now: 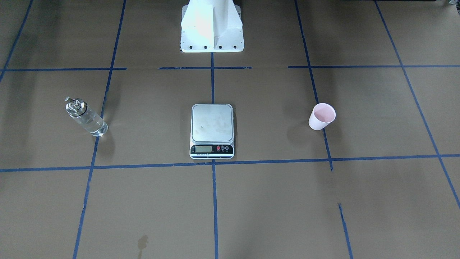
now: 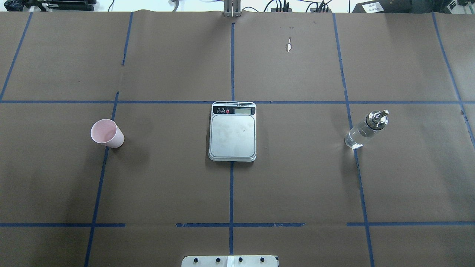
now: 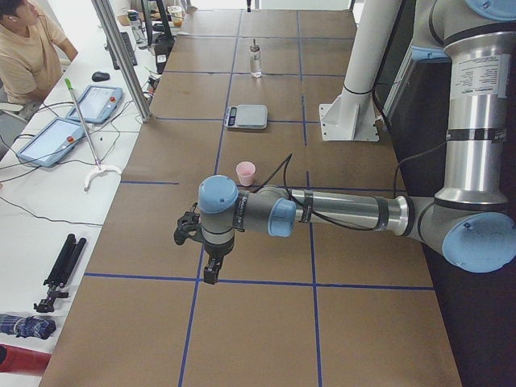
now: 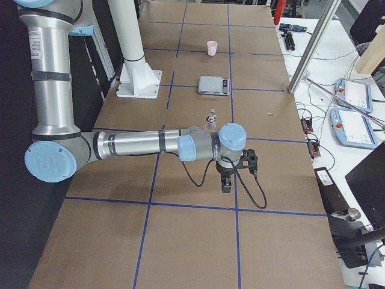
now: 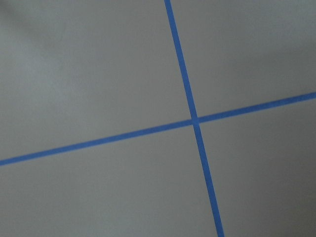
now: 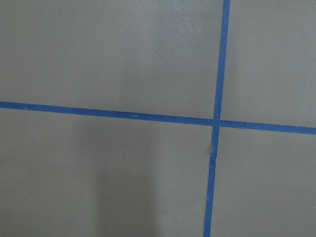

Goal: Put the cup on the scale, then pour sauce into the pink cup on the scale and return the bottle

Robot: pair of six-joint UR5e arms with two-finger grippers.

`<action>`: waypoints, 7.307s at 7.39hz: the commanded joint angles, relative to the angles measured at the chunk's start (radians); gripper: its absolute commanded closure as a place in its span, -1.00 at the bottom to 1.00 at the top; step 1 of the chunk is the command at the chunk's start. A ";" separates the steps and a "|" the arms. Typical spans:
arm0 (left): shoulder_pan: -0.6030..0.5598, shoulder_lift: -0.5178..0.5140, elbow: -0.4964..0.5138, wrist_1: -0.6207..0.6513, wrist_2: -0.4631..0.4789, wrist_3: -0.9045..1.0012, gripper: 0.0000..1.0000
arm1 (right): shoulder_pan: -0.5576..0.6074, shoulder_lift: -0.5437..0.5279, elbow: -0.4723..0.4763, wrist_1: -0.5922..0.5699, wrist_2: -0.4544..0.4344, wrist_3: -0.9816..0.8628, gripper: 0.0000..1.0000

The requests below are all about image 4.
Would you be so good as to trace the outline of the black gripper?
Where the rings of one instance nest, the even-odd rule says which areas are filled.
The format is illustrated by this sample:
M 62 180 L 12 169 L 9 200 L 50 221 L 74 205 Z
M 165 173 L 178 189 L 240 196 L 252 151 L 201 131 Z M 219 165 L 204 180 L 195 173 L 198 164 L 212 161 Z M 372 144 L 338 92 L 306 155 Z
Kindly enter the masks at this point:
M 231 159 L 218 160 L 216 162 L 216 170 L 220 173 L 222 193 L 231 192 L 231 176 L 235 172 L 235 164 L 233 161 Z

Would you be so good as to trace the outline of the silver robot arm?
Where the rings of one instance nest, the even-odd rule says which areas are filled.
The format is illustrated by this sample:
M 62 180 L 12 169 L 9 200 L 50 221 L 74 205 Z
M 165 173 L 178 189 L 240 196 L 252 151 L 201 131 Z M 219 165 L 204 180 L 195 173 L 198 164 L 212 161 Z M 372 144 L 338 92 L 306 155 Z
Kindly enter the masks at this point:
M 69 35 L 93 33 L 91 1 L 18 1 L 27 26 L 32 62 L 37 127 L 25 152 L 30 174 L 61 182 L 96 160 L 109 157 L 173 154 L 180 161 L 208 160 L 220 173 L 221 189 L 241 169 L 255 170 L 256 157 L 245 148 L 246 131 L 236 123 L 218 132 L 198 127 L 107 134 L 82 132 L 74 123 Z

